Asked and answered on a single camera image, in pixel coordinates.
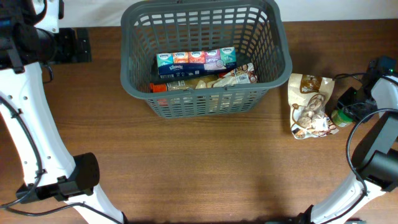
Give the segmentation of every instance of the bag of nuts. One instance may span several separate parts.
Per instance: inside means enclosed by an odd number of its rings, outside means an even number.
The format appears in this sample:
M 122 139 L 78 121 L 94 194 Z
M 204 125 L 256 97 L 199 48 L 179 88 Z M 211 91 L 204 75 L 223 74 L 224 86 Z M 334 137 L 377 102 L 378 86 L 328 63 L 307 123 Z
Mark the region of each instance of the bag of nuts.
M 290 76 L 290 128 L 296 139 L 324 137 L 338 132 L 325 114 L 325 105 L 334 86 L 331 78 L 294 73 Z

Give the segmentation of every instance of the basket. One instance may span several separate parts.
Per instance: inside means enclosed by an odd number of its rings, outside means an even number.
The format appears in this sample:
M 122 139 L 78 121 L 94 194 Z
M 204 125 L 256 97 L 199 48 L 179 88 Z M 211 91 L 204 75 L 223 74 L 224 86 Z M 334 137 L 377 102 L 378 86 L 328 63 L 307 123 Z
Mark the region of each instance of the basket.
M 121 19 L 121 83 L 161 117 L 244 112 L 292 73 L 279 8 L 273 0 L 142 1 Z M 157 53 L 234 46 L 238 66 L 252 62 L 258 83 L 151 93 Z

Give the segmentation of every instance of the wooden table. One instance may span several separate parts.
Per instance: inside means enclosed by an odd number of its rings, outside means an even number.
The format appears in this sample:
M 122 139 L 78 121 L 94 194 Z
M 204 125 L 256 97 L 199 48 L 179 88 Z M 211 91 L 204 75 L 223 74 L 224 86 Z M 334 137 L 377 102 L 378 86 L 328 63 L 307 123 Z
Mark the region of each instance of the wooden table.
M 295 73 L 332 77 L 363 72 L 381 55 L 398 58 L 398 20 L 284 25 Z M 248 113 L 163 119 L 120 84 L 120 28 L 93 28 L 90 35 L 93 63 L 54 66 L 55 80 L 45 85 L 45 94 L 70 153 L 96 155 L 102 188 L 130 221 L 296 216 L 348 175 L 345 144 L 351 127 L 327 138 L 294 139 L 287 85 L 270 90 Z M 358 87 L 355 80 L 336 83 L 330 107 L 351 85 Z M 358 131 L 355 144 L 373 122 Z M 0 142 L 0 202 L 8 202 L 23 180 L 2 121 Z M 395 223 L 397 201 L 397 192 L 386 194 L 355 217 Z M 62 205 L 48 199 L 16 208 L 39 212 Z M 85 221 L 74 209 L 39 218 L 0 211 L 0 223 L 27 222 Z

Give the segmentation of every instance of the brown label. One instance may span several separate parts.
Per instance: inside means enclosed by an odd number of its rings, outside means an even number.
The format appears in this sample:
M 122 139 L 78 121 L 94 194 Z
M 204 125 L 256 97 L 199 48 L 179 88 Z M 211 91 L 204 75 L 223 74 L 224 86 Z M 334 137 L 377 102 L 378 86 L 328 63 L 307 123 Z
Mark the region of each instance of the brown label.
M 319 93 L 321 87 L 322 77 L 315 77 L 313 75 L 303 75 L 301 78 L 300 92 L 301 93 Z

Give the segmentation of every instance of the white wall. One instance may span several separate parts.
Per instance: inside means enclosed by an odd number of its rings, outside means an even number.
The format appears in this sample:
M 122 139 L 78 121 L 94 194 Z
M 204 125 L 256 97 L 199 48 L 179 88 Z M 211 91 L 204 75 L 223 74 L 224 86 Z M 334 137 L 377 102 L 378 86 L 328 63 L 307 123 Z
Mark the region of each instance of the white wall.
M 64 0 L 60 27 L 120 26 L 121 16 L 140 0 Z M 275 0 L 283 21 L 398 18 L 398 0 Z

